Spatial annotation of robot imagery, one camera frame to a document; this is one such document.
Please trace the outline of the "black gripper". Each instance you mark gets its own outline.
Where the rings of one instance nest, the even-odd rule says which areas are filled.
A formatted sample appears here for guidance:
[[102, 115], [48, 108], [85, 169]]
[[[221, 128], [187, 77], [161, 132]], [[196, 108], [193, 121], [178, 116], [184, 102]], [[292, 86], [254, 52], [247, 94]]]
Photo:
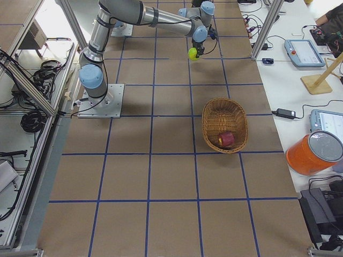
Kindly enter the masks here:
[[196, 58], [200, 58], [205, 51], [203, 42], [206, 40], [206, 35], [196, 35], [192, 36], [192, 47], [196, 48]]

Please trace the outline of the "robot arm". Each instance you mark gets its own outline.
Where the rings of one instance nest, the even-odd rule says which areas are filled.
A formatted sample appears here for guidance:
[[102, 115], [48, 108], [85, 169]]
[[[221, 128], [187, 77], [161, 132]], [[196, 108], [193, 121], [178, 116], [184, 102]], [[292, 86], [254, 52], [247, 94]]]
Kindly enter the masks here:
[[92, 109], [111, 102], [107, 72], [103, 60], [111, 32], [118, 21], [136, 26], [157, 27], [192, 38], [188, 55], [197, 60], [204, 54], [204, 41], [211, 31], [215, 6], [211, 1], [192, 1], [190, 8], [179, 9], [177, 14], [146, 6], [142, 1], [99, 1], [91, 39], [80, 56], [79, 79], [88, 94]]

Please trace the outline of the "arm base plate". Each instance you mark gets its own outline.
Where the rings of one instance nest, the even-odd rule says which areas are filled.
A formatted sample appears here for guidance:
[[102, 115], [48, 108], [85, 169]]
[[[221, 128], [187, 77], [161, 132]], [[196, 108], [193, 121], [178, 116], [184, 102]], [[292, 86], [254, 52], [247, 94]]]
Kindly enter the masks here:
[[133, 26], [126, 23], [115, 24], [111, 37], [131, 37], [133, 32]]
[[79, 111], [77, 113], [78, 118], [120, 118], [122, 110], [122, 101], [124, 94], [124, 84], [109, 84], [107, 95], [105, 99], [93, 99], [88, 96], [88, 93], [84, 90], [83, 98], [87, 98], [85, 101], [81, 101]]

